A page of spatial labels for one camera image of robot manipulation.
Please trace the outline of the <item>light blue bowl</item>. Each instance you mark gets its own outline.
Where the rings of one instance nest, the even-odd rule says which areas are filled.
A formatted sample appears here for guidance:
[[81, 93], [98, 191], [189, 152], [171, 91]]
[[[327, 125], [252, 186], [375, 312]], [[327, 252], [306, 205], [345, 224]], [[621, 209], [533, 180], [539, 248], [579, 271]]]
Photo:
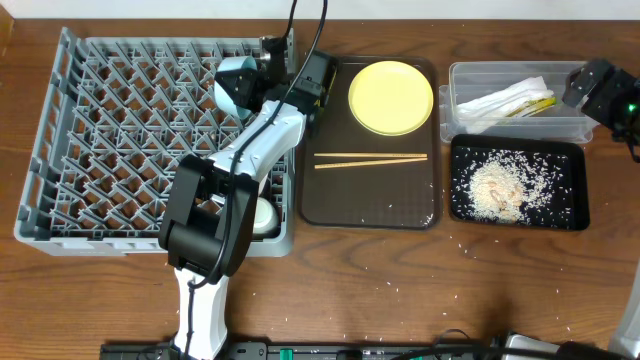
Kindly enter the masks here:
[[214, 76], [214, 101], [226, 114], [245, 120], [258, 108], [259, 85], [257, 63], [252, 56], [226, 58]]

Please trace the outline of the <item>green chopstick wrapper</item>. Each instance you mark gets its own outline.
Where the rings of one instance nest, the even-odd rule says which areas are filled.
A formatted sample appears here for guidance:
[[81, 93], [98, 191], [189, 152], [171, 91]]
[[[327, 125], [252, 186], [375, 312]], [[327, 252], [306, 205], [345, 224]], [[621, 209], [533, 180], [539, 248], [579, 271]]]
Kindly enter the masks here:
[[535, 101], [528, 101], [513, 112], [508, 114], [510, 118], [522, 118], [529, 117], [535, 114], [538, 114], [542, 111], [545, 111], [548, 108], [554, 107], [556, 105], [556, 98], [544, 98]]

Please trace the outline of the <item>yellow plate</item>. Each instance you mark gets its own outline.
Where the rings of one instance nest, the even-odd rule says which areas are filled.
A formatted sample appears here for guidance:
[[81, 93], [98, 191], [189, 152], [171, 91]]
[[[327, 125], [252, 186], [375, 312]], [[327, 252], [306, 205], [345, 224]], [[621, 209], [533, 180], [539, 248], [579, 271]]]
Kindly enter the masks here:
[[352, 80], [348, 105], [367, 130], [402, 136], [421, 127], [434, 110], [431, 83], [416, 67], [400, 61], [379, 61]]

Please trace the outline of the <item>rice leftovers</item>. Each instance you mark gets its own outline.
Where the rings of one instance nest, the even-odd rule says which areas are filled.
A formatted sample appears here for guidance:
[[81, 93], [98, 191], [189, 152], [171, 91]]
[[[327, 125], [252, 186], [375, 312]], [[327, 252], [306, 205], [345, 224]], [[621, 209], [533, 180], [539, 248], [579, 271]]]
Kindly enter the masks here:
[[451, 207], [473, 222], [571, 229], [572, 175], [565, 155], [456, 147]]

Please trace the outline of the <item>white napkin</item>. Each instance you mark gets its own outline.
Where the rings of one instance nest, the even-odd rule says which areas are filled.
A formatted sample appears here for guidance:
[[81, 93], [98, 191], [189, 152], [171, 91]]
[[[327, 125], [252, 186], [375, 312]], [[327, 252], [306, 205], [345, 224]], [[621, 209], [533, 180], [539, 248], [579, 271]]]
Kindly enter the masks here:
[[508, 114], [528, 101], [555, 97], [542, 76], [529, 77], [503, 90], [459, 104], [455, 107], [459, 121], [470, 134], [480, 134], [512, 119]]

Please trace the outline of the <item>cream plastic cup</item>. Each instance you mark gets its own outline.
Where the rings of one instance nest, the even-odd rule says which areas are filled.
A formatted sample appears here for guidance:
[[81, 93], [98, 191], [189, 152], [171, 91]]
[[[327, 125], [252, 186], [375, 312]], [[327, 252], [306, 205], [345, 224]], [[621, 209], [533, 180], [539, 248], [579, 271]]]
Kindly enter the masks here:
[[253, 238], [264, 239], [275, 235], [280, 220], [276, 208], [265, 198], [257, 199], [253, 225]]

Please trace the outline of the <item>wooden chopstick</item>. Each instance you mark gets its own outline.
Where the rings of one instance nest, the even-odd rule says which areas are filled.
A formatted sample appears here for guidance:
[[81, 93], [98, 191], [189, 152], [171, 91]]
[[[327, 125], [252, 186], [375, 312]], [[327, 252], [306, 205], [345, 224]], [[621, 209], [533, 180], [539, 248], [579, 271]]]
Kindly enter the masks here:
[[402, 163], [412, 162], [424, 162], [428, 158], [403, 158], [403, 159], [390, 159], [390, 160], [368, 160], [368, 161], [356, 161], [356, 162], [344, 162], [344, 163], [330, 163], [330, 164], [318, 164], [314, 166], [314, 169], [335, 169], [335, 168], [353, 168], [353, 167], [367, 167], [367, 166], [382, 166], [382, 165], [394, 165]]
[[426, 153], [356, 153], [356, 152], [334, 152], [334, 153], [314, 153], [315, 157], [335, 157], [335, 158], [428, 158]]

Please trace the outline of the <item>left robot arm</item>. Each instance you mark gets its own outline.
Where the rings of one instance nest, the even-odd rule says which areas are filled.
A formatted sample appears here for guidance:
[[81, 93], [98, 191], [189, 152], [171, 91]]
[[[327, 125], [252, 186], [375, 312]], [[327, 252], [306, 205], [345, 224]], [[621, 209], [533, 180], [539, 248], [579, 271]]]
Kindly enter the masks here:
[[187, 155], [176, 170], [159, 233], [181, 296], [170, 358], [213, 359], [223, 348], [228, 284], [253, 239], [260, 184], [316, 125], [337, 68], [336, 57], [318, 50], [291, 81], [260, 71], [251, 56], [218, 67], [216, 105], [254, 119], [225, 148], [207, 158]]

